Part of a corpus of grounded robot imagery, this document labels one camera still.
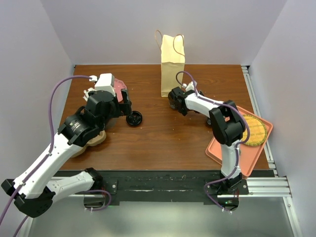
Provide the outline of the brown pulp cup carrier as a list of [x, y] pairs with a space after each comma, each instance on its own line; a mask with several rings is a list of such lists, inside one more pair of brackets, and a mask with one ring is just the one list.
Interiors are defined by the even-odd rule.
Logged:
[[86, 145], [84, 145], [80, 151], [78, 151], [77, 153], [75, 153], [74, 155], [71, 156], [71, 158], [75, 158], [79, 155], [81, 155], [82, 153], [85, 152], [85, 150], [88, 148], [88, 147], [94, 147], [94, 146], [97, 146], [101, 143], [103, 143], [106, 139], [106, 132], [103, 130], [99, 133], [99, 135], [97, 135], [96, 137], [90, 139]]

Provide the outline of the yellow paper bag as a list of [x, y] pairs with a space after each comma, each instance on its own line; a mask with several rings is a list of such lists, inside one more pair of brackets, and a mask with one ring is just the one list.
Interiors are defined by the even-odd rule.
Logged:
[[160, 95], [167, 97], [168, 93], [182, 82], [182, 77], [176, 80], [176, 74], [185, 67], [184, 36], [178, 34], [174, 37], [163, 35], [155, 30], [155, 41], [161, 55], [161, 81]]

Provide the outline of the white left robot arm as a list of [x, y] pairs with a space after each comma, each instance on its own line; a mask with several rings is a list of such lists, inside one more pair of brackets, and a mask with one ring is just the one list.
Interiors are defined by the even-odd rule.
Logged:
[[51, 144], [36, 161], [19, 177], [3, 181], [1, 187], [14, 198], [20, 212], [36, 218], [69, 195], [102, 191], [103, 178], [94, 168], [55, 183], [50, 180], [69, 158], [100, 135], [111, 119], [131, 115], [127, 89], [122, 89], [121, 94], [123, 101], [119, 102], [117, 96], [108, 91], [90, 92], [86, 105], [65, 119]]

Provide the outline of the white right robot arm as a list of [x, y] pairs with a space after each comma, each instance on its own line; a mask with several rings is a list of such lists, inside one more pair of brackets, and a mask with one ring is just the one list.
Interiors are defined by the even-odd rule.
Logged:
[[171, 108], [184, 116], [189, 111], [207, 116], [213, 136], [221, 144], [220, 189], [226, 194], [231, 194], [242, 180], [239, 166], [240, 145], [243, 143], [244, 131], [249, 129], [235, 103], [231, 100], [212, 100], [193, 90], [183, 91], [179, 87], [169, 92], [168, 100]]

